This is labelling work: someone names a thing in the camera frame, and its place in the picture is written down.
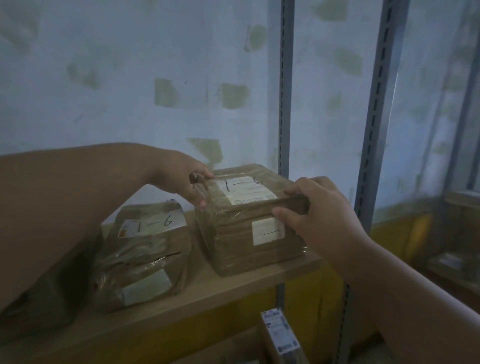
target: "person's left hand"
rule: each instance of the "person's left hand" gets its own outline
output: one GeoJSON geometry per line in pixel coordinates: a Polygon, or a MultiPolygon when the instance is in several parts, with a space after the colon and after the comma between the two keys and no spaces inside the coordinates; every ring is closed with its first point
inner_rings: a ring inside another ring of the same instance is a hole
{"type": "Polygon", "coordinates": [[[192,173],[206,178],[213,178],[213,173],[205,164],[182,152],[160,149],[160,153],[157,159],[159,169],[150,184],[171,194],[179,194],[194,206],[205,208],[205,198],[192,186],[192,173]]]}

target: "person's right arm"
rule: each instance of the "person's right arm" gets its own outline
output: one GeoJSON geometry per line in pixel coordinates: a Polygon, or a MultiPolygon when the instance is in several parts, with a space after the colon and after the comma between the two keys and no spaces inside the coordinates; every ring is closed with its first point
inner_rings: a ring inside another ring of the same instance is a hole
{"type": "Polygon", "coordinates": [[[286,192],[309,198],[308,215],[273,214],[343,276],[401,362],[480,363],[480,315],[373,242],[328,178],[286,192]]]}

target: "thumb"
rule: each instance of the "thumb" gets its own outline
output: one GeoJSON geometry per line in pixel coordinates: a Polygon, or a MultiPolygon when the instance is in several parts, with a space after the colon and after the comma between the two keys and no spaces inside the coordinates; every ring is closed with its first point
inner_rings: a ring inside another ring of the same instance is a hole
{"type": "Polygon", "coordinates": [[[286,223],[290,226],[293,230],[295,230],[298,234],[300,234],[301,223],[305,218],[302,215],[293,212],[292,210],[284,207],[274,207],[272,209],[272,214],[280,221],[286,223]]]}
{"type": "Polygon", "coordinates": [[[191,184],[186,184],[185,187],[181,188],[178,191],[178,194],[182,196],[185,200],[190,202],[192,205],[200,208],[206,207],[205,198],[196,191],[191,184]]]}

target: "slotted metal post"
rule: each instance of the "slotted metal post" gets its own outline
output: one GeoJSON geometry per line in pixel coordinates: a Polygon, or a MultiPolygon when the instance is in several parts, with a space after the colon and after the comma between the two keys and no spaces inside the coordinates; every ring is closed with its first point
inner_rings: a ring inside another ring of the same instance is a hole
{"type": "MultiPolygon", "coordinates": [[[[384,0],[380,18],[370,100],[355,198],[355,212],[370,234],[373,210],[382,168],[390,111],[395,93],[409,0],[384,0]]],[[[346,364],[354,333],[354,292],[344,286],[339,335],[332,362],[346,364]]]]}
{"type": "MultiPolygon", "coordinates": [[[[293,21],[295,0],[282,0],[280,10],[280,90],[278,115],[278,174],[288,178],[290,107],[292,99],[293,21]]],[[[276,305],[285,306],[285,284],[276,287],[276,305]]]]}

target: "forearm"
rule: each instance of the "forearm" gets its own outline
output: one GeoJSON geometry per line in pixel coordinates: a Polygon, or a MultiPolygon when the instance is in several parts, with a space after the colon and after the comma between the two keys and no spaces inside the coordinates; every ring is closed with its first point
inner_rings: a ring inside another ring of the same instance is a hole
{"type": "Polygon", "coordinates": [[[400,360],[480,362],[479,316],[368,237],[333,260],[400,360]]]}
{"type": "Polygon", "coordinates": [[[0,309],[148,182],[152,149],[118,143],[0,157],[0,309]]]}

